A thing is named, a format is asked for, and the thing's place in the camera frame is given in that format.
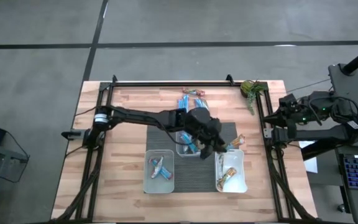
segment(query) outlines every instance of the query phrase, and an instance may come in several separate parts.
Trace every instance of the concrete floor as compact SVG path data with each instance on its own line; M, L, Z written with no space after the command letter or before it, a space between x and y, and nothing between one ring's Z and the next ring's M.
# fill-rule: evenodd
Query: concrete floor
M0 1L0 44L91 43L102 0ZM358 40L358 1L110 0L99 42ZM0 194L0 223L49 219L89 49L0 50L0 127L31 155ZM358 45L98 49L90 80L284 80L287 90L324 80ZM327 90L329 82L294 92ZM336 211L337 187L312 185L318 215Z

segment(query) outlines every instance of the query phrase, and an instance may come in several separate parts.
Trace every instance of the small potted plant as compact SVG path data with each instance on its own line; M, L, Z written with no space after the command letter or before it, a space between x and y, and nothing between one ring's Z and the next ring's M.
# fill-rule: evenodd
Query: small potted plant
M247 98L248 110L252 115L255 114L252 103L255 101L257 95L261 95L261 91L266 90L267 87L258 81L246 80L241 83L240 91L244 98Z

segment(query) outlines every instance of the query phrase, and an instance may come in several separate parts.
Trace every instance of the white tray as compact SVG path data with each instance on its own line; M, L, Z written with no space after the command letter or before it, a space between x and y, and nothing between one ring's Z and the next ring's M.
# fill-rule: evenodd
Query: white tray
M246 175L244 172L244 152L239 149L230 149L223 153L223 175L230 167L236 169L237 173L223 185L223 190L218 189L218 166L220 154L215 153L215 187L219 192L244 193L248 190Z

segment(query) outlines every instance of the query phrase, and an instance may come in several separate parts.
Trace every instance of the wooden table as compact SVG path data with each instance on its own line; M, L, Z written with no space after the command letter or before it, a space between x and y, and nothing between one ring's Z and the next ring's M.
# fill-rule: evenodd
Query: wooden table
M278 99L286 95L284 83L281 80L267 82L273 110L276 110ZM95 106L99 83L84 82L77 113ZM244 170L248 191L244 194L211 192L150 195L143 193L147 127L138 124L119 124L112 131L107 132L94 222L277 220L256 104L254 104L256 115L252 116L238 88L202 87L201 89L205 91L204 98L209 104L211 116L219 118L221 122L235 122L237 133L246 136L246 144L240 149L245 153ZM112 104L157 112L176 108L177 99L182 95L179 87L115 87ZM93 115L94 111L90 111L77 116L73 127L76 129L91 127ZM68 152L80 144L80 140L71 142ZM62 214L78 193L85 157L86 151L81 149L65 159L52 218ZM316 216L300 150L296 147L286 148L284 161L292 192L307 211ZM283 210L286 212L282 192L280 198Z

